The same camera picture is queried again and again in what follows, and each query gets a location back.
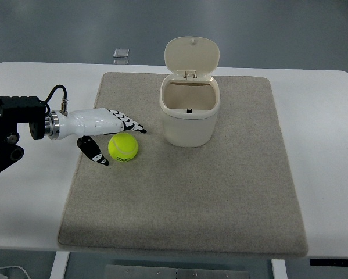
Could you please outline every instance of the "metal plate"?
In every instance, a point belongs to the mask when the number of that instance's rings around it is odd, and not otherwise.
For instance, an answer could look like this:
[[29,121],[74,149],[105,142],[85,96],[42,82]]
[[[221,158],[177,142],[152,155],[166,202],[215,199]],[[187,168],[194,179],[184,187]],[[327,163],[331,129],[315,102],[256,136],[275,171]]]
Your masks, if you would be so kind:
[[114,51],[113,57],[123,57],[123,58],[127,58],[128,57],[128,52],[130,50],[127,48],[116,48],[116,50]]
[[104,279],[249,279],[247,271],[174,269],[168,267],[115,266],[105,267]]
[[128,64],[128,60],[124,59],[117,59],[113,61],[114,65],[127,65]]

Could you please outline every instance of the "bin opening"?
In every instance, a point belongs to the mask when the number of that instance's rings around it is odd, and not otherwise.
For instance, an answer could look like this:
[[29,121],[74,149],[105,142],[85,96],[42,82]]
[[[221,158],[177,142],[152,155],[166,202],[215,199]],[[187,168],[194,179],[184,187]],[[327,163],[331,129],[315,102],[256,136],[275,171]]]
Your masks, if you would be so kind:
[[212,110],[216,104],[215,90],[208,83],[170,82],[162,92],[163,102],[169,109]]

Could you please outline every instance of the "white cable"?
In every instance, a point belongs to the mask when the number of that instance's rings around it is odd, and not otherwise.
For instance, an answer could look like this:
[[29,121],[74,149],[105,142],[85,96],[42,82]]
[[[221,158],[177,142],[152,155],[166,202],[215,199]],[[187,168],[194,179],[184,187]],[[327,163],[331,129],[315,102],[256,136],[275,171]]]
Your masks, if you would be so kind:
[[0,269],[21,269],[25,273],[26,277],[28,277],[28,279],[31,279],[28,272],[26,272],[26,270],[21,266],[0,266]]

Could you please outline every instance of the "white trash bin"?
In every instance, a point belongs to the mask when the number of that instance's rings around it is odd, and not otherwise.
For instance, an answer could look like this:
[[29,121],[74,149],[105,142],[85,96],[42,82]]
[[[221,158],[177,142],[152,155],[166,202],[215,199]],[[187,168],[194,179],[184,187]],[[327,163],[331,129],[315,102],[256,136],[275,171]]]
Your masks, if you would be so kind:
[[180,37],[164,52],[172,72],[161,85],[160,107],[165,139],[180,147],[204,145],[213,134],[220,92],[209,74],[219,63],[219,48],[211,40]]

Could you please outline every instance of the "black cable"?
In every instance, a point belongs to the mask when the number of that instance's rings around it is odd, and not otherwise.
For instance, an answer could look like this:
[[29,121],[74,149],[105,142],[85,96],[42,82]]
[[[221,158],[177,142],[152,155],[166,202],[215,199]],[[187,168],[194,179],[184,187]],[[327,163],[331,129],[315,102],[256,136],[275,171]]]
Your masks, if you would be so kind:
[[47,108],[45,116],[50,114],[51,109],[50,109],[50,106],[48,105],[48,102],[51,100],[51,98],[52,98],[53,94],[55,93],[55,91],[58,90],[59,88],[61,88],[63,90],[63,99],[67,98],[67,89],[65,88],[65,86],[61,85],[61,84],[58,84],[57,86],[55,86],[51,90],[50,94],[48,94],[48,97],[47,97],[46,100],[44,100],[44,101],[40,100],[40,102],[43,103],[46,106],[46,108]]
[[48,95],[47,99],[44,100],[44,102],[45,102],[45,103],[48,103],[48,102],[50,101],[50,99],[52,98],[52,95],[53,95],[53,94],[55,93],[55,91],[56,91],[57,89],[59,89],[59,88],[61,88],[61,89],[63,90],[63,92],[64,92],[64,97],[63,97],[63,99],[66,99],[66,98],[67,98],[67,89],[64,87],[64,85],[58,84],[57,86],[55,86],[55,87],[51,90],[50,94]]

